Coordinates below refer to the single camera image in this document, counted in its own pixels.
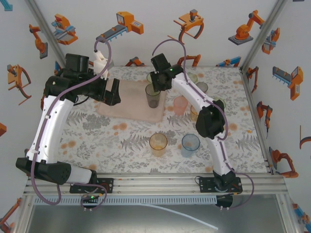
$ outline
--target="white cable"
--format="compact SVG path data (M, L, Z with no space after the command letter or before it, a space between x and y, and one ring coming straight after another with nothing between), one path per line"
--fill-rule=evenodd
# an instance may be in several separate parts
M197 218L194 218L194 217L192 217L192 216L190 216L190 215L183 214L183 213L181 213L181 212L177 212L177 211L175 211L175 210L171 210L171 209L164 208L164 207L157 206L157 205L149 205L149 204L138 204L138 205L147 206L147 207L153 207L153 208L157 208L157 209L160 209L160 210L165 210L165 211L168 211L168 212L172 212L172 213L174 213L174 214L177 214L177 215L181 215L181 216L190 218L190 219L192 219L192 220L194 220L194 221L197 221L197 222L199 222L199 223L202 223L203 225L206 225L206 226L208 226L208 227L211 227L211 228L213 228L213 229L218 230L218 227L215 227L215 226L210 225L210 224L208 224L208 223L206 223L206 222L203 222L203 221L201 221L201 220L198 220Z

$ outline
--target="black mounting plate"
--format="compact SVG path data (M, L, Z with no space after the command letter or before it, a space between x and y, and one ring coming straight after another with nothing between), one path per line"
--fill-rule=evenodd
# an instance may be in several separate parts
M214 177L199 177L201 193L241 193L243 191L240 177L234 178L234 181L228 185L227 190L220 191L214 182Z
M107 193L112 193L113 190L113 178L98 178L97 184L102 185L106 188ZM70 186L70 193L89 193L94 190L94 187L89 189L89 187L86 186L79 186L79 185L71 185ZM104 191L102 189L97 189L94 194L101 193L104 194Z

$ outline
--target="white wall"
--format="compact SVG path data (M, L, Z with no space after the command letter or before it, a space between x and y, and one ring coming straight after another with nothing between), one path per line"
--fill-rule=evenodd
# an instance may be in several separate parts
M76 27L79 39L67 46L60 45L63 51L86 55L91 60L95 38L117 25L116 13L118 11L132 13L135 20L144 24L144 34L129 32L111 41L113 60L117 66L124 66L135 56L146 65L151 65L150 58L154 47L161 41L169 39L167 35L178 38L180 26L173 20L178 20L180 16L196 9L204 18L204 30L198 39L184 35L183 41L188 55L202 55L199 65L215 66L237 56L242 57L240 63L242 64L255 39L237 46L230 42L228 37L235 35L236 29L247 23L248 14L254 10L258 10L259 16L266 19L276 0L92 0L90 3L86 3L85 0L65 0L62 4L57 0L36 0L36 2L47 22L52 23L54 15L58 13ZM259 25L254 23L250 35L256 38L259 32ZM100 49L107 51L104 45ZM183 56L181 46L174 42L166 43L158 52L165 51L165 55L172 63L177 63Z
M259 51L251 68L259 67L258 88L254 92L255 102L273 108L268 145L274 150L288 153L294 162L299 177L285 179L293 201L307 214L311 215L310 177L311 143L303 144L299 149L299 125L302 125L302 138L311 136L311 47L310 15L311 2L292 2L286 5L277 22L272 27L280 28L280 37L270 55ZM297 66L304 72L304 81L300 85L300 96L290 100L290 89L272 78L273 66L291 73ZM278 165L279 172L289 170L287 162Z
M24 191L27 177L15 167L15 162L24 156L24 149L30 147L35 137L42 113L40 99L46 80L53 75L55 61L51 48L48 57L39 59L35 37L29 32L29 24L37 26L37 23L26 3L9 2L13 4L13 11L5 12L2 5L0 7L0 122L7 127L7 132L0 137L0 217ZM42 33L39 36L47 41ZM32 97L20 106L18 104L24 99L22 94L16 88L8 91L13 85L7 82L8 64L22 66L32 81L24 89Z

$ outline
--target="floral tablecloth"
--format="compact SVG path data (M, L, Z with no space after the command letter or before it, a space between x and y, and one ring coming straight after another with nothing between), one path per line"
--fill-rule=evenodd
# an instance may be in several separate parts
M147 82L150 71L153 67L114 67L109 78ZM240 172L267 172L238 68L190 67L187 72L208 84L210 97L225 100L229 122L225 146L232 166ZM63 130L58 160L109 173L211 172L208 145L190 120L190 104L183 116L174 114L173 100L179 95L174 89L167 90L160 123L101 116L96 112L99 103L91 99L75 106ZM168 138L161 158L151 154L149 138L154 133L163 133ZM196 134L201 141L200 148L190 158L180 154L181 139L187 133Z

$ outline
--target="blue plastic cup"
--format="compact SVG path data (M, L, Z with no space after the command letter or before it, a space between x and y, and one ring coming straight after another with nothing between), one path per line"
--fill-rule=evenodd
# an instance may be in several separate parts
M181 155L189 158L200 147L200 139L194 134L186 134L181 140Z

